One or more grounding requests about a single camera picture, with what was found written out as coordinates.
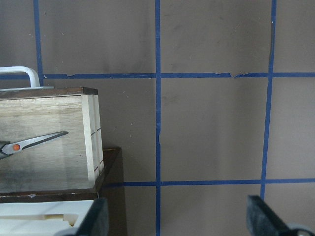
scissors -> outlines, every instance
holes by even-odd
[[[17,152],[20,152],[24,149],[31,148],[35,145],[41,144],[49,140],[53,140],[65,134],[68,134],[68,132],[62,131],[52,134],[46,134],[31,139],[25,139],[16,143],[0,141],[0,160],[8,156],[11,156]]]

blue tape grid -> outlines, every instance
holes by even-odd
[[[267,102],[266,102],[266,118],[265,118],[265,134],[263,146],[263,160],[261,179],[245,179],[245,180],[202,180],[202,181],[161,181],[161,149],[159,143],[159,134],[161,131],[161,79],[162,78],[232,78],[230,73],[161,73],[161,50],[160,50],[160,0],[155,1],[156,14],[156,73],[129,73],[129,74],[75,74],[68,76],[66,74],[43,74],[43,66],[41,59],[41,40],[39,25],[39,2],[33,0],[34,9],[34,28],[36,42],[36,59],[37,71],[40,84],[43,86],[44,79],[133,79],[133,78],[156,78],[156,181],[148,182],[123,182],[112,183],[108,187],[136,187],[136,186],[154,186],[156,187],[156,235],[160,236],[160,218],[161,218],[161,186],[190,186],[190,185],[227,185],[227,184],[260,184],[260,195],[265,196],[266,184],[279,183],[315,183],[315,178],[296,178],[296,179],[266,179],[267,157],[268,157],[268,141],[271,114],[272,99],[272,80],[278,77],[315,77],[315,72],[273,72],[274,65],[274,49],[276,34],[276,9],[277,0],[272,0],[271,21],[272,23],[272,43],[269,60],[268,73],[248,73],[240,74],[235,78],[268,78]],[[27,75],[1,75],[0,80],[24,80],[29,79]]]

curved white handle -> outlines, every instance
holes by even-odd
[[[25,72],[30,77],[31,88],[39,87],[39,78],[35,70],[25,66],[0,67],[0,74],[11,74]]]

scissors blade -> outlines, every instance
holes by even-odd
[[[68,134],[68,132],[62,131],[62,132],[57,132],[57,133],[52,133],[52,134],[46,134],[46,135],[38,136],[35,138],[15,142],[12,144],[6,144],[2,148],[2,152],[7,154],[7,155],[11,155],[11,154],[17,153],[19,151],[22,151],[26,148],[30,148],[30,147],[33,147],[35,145],[41,144],[43,142],[58,138],[58,137],[65,135],[65,134]]]

scissors handle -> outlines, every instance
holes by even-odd
[[[3,141],[0,141],[0,150],[1,150],[6,144],[9,144],[9,143],[10,143],[10,142],[3,142]],[[8,156],[10,156],[10,155],[5,154],[5,153],[3,153],[2,151],[0,151],[0,160],[6,158],[6,157],[8,157]]]

